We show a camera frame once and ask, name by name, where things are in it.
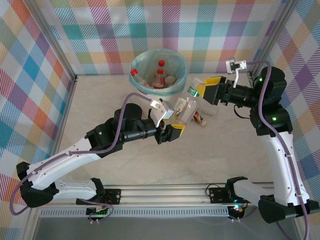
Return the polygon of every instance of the white table surface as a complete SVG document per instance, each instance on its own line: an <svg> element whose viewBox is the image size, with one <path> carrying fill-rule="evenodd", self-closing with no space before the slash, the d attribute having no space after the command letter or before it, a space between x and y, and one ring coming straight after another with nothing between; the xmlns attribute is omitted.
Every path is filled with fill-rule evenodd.
<svg viewBox="0 0 320 240"><path fill-rule="evenodd" d="M188 82L194 77L211 76L214 74L189 74ZM238 84L249 85L245 73ZM124 98L134 91L128 75L80 76L60 151L112 118ZM248 108L238 112L249 115ZM125 143L123 150L83 165L65 178L83 181L95 177L106 185L225 183L238 176L252 182L273 181L266 150L250 120L234 114L233 104L220 104L216 117L205 120L205 127L192 121L173 142L158 145L154 137L149 137Z"/></svg>

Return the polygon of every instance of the colorful plaid backdrop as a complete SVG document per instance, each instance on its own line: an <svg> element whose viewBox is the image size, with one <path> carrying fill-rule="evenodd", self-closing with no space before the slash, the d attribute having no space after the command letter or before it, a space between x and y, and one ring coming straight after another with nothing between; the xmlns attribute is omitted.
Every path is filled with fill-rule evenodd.
<svg viewBox="0 0 320 240"><path fill-rule="evenodd" d="M298 167L309 193L319 201L320 0L299 1L268 60L285 72L282 104L290 113ZM320 213L310 218L320 237Z"/></svg>
<svg viewBox="0 0 320 240"><path fill-rule="evenodd" d="M274 31L274 27L275 27L277 21L279 20L279 18L281 17L281 14L283 13L283 10L285 9L286 3L288 1L289 0L281 0L281 3L279 5L278 9L276 10L276 13L274 14L273 19L272 19L267 31L265 32L265 34L263 36L263 39L259 45L258 50L255 53L253 60L257 60L257 58L260 56L261 51L264 49L266 44L269 42L270 35Z"/></svg>
<svg viewBox="0 0 320 240"><path fill-rule="evenodd" d="M15 167L49 157L71 84L24 2L0 0L0 240L17 239L24 220L9 211Z"/></svg>
<svg viewBox="0 0 320 240"><path fill-rule="evenodd" d="M137 55L159 47L184 55L191 73L225 72L230 57L253 59L286 0L50 0L51 12L46 1L37 0L74 70L94 75L127 74Z"/></svg>

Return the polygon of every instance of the trash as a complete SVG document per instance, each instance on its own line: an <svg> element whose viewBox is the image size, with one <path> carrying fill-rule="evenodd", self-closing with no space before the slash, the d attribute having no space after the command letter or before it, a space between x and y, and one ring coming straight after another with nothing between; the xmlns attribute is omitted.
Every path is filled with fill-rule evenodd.
<svg viewBox="0 0 320 240"><path fill-rule="evenodd" d="M138 74L138 70L137 69L132 69L131 70L131 76L132 78L136 81L136 83L142 85L142 86L146 86L148 84L148 82Z"/></svg>
<svg viewBox="0 0 320 240"><path fill-rule="evenodd" d="M166 48L158 48L141 53L133 60L130 70L132 71L133 69L136 69L138 74L149 84L139 84L131 74L129 75L129 80L134 87L146 95L150 94L159 97L176 95L184 89L187 81L188 68L186 60L180 53ZM152 85L156 82L155 73L158 73L159 69L163 71L163 75L159 76L160 79L163 79L163 82L158 81L158 83L163 84L164 87L154 88ZM165 85L164 79L166 77L174 77L174 84L171 86Z"/></svg>
<svg viewBox="0 0 320 240"><path fill-rule="evenodd" d="M174 105L174 118L178 124L187 125L196 113L199 104L197 86L203 82L194 78L188 91L178 98Z"/></svg>
<svg viewBox="0 0 320 240"><path fill-rule="evenodd" d="M158 82L154 82L152 84L152 87L154 87L155 89L163 89L164 88L164 85L161 84L161 83L158 83Z"/></svg>
<svg viewBox="0 0 320 240"><path fill-rule="evenodd" d="M202 116L200 116L199 112L196 111L192 118L196 123L200 124L202 127L204 127L207 122L204 120Z"/></svg>
<svg viewBox="0 0 320 240"><path fill-rule="evenodd" d="M176 78L174 76L167 76L164 79L164 87L168 88L168 87L172 86L173 84L175 84L175 82L176 82Z"/></svg>
<svg viewBox="0 0 320 240"><path fill-rule="evenodd" d="M156 73L154 74L154 77L155 77L155 82L156 82L157 84L165 85L166 75L165 75L163 69L160 69L160 68L159 68L159 69L156 71Z"/></svg>

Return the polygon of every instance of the plastic bottle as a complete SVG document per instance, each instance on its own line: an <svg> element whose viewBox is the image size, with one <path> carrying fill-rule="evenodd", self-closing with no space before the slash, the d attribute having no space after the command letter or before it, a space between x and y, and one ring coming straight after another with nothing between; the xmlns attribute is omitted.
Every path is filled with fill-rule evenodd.
<svg viewBox="0 0 320 240"><path fill-rule="evenodd" d="M175 122L181 125L187 125L199 107L199 93L197 86L203 82L194 78L187 92L184 93L175 103L174 118Z"/></svg>
<svg viewBox="0 0 320 240"><path fill-rule="evenodd" d="M166 75L165 75L163 69L159 68L159 69L156 71L156 74L155 74L154 76L155 76L155 82L156 82L157 84L165 85Z"/></svg>
<svg viewBox="0 0 320 240"><path fill-rule="evenodd" d="M138 74L138 70L137 69L132 69L131 70L131 76L132 78L138 83L138 84L141 84L143 86L146 86L148 84L148 82Z"/></svg>

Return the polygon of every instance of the purple cable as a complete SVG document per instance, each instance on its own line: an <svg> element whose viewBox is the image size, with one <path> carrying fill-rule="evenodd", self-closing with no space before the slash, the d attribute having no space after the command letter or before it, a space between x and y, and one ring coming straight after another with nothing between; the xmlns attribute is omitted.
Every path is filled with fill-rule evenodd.
<svg viewBox="0 0 320 240"><path fill-rule="evenodd" d="M246 219L247 217L250 217L252 214L254 214L255 211L257 211L257 207L255 207L251 212L248 213L248 215L245 215L243 218L241 219Z"/></svg>
<svg viewBox="0 0 320 240"><path fill-rule="evenodd" d="M116 131L115 131L115 136L114 136L114 140L111 144L110 147L108 147L107 149L105 150L99 150L99 151L72 151L70 153L62 153L58 156L55 156L54 158L48 160L47 162L45 162L44 164L40 165L39 167L37 167L36 169L33 170L33 172L30 172L27 176L25 176L19 183L18 185L15 187L15 189L13 190L12 192L12 195L10 197L10 203L9 203L9 208L10 208L10 212L12 215L14 216L17 216L17 215L20 215L22 214L25 210L27 210L29 207L26 206L24 209L22 209L21 211L18 211L18 212L15 212L14 210L14 200L15 200L15 196L19 190L19 188L22 186L22 184L27 180L29 179L33 173L36 173L38 172L39 170L41 170L42 168L46 167L47 165L53 163L54 161L60 159L61 157L67 155L67 154L71 154L71 155L74 155L74 154L104 154L106 152L109 152L111 151L115 145L117 144L117 141L118 141L118 138L119 138L119 135L120 135L120 130L121 130L121 124L122 124L122 119L124 118L124 114L125 114L125 109L126 109L126 105L128 103L128 100L129 98L131 98L132 96L137 96L137 97L140 97L148 102L151 102L151 99L148 98L148 97L145 97L139 93L135 93L135 92L132 92L130 93L128 96L126 96L126 98L124 99L123 101L123 105L122 105L122 108L121 108L121 111L120 111L120 116L119 116L119 122L118 122L118 126L116 128Z"/></svg>
<svg viewBox="0 0 320 240"><path fill-rule="evenodd" d="M257 208L255 208L254 210L252 210L248 215L250 216L252 213L254 213L256 211ZM234 216L229 216L230 218L232 218L234 221L237 221L238 223L240 223L243 227L245 227L249 232L251 232L253 235L255 235L258 239L262 239L262 237L257 234L253 229L251 229L250 227L248 227L243 221L241 221L243 218L236 218Z"/></svg>
<svg viewBox="0 0 320 240"><path fill-rule="evenodd" d="M82 199L82 198L79 198L79 200L81 200L81 201L83 201L83 202L85 202L85 203L87 203L87 204L102 205L102 206L106 206L106 207L108 207L108 208L111 208L111 209L112 209L112 211L111 211L111 212L109 212L109 213L108 213L108 215L107 215L107 216L105 216L104 218L101 218L101 219L99 220L99 222L103 222L103 221L105 221L105 220L106 220L107 218L109 218L109 217L110 217L110 215L111 215L111 214L113 214L113 213L114 213L114 211L115 211L114 206L112 206L111 204L108 204L108 203L88 201L88 200L85 200L85 199ZM92 221L92 219L91 219L91 215L92 215L92 213L90 213L90 215L89 215L89 220L90 220L90 221Z"/></svg>
<svg viewBox="0 0 320 240"><path fill-rule="evenodd" d="M255 65L255 64L266 64L267 65L267 72L266 72L265 80L262 85L262 89L261 89L261 93L260 93L260 97L259 97L259 101L258 101L258 114L259 114L261 121L264 123L264 125L266 125L275 134L275 136L279 139L279 141L284 149L284 152L287 155L287 159L288 159L290 170L291 170L291 175L293 178L294 187L296 189L296 193L298 195L298 200L299 200L299 203L301 205L302 212L304 215L304 221L305 221L304 240L308 240L309 234L310 234L310 222L309 222L309 218L308 218L307 209L304 204L304 200L301 197L301 189L299 186L299 181L298 181L297 173L296 173L295 166L294 166L294 161L291 158L290 151L288 149L288 146L286 145L286 142L284 141L284 139L282 138L280 133L270 123L267 122L267 120L265 119L265 117L263 115L263 111L262 111L262 106L263 106L263 101L264 101L267 85L268 85L268 82L269 82L269 79L271 76L271 70L272 70L271 63L269 61L263 60L263 61L247 62L246 64L247 65Z"/></svg>
<svg viewBox="0 0 320 240"><path fill-rule="evenodd" d="M140 98L142 98L142 99L144 99L144 100L146 100L148 102L151 102L151 98L148 98L146 96L143 96L143 95L141 95L139 93L135 93L135 92L132 92L128 96L126 96L126 98L124 99L122 108L121 108L118 126L117 126L116 131L115 131L114 141L113 141L113 143L111 144L110 147L108 147L107 149L104 149L104 150L99 150L99 151L72 151L70 153L71 154L104 154L104 153L107 153L107 152L111 151L115 147L115 145L117 144L117 141L118 141L118 138L119 138L119 135L120 135L122 119L124 118L124 114L125 114L125 108L126 108L126 105L128 103L129 98L132 97L132 96L138 96L138 97L140 97Z"/></svg>
<svg viewBox="0 0 320 240"><path fill-rule="evenodd" d="M285 230L281 227L281 225L280 225L279 222L276 222L275 224L278 226L279 230L280 230L280 231L282 232L282 234L286 237L286 239L292 240L292 239L288 236L288 234L285 232Z"/></svg>

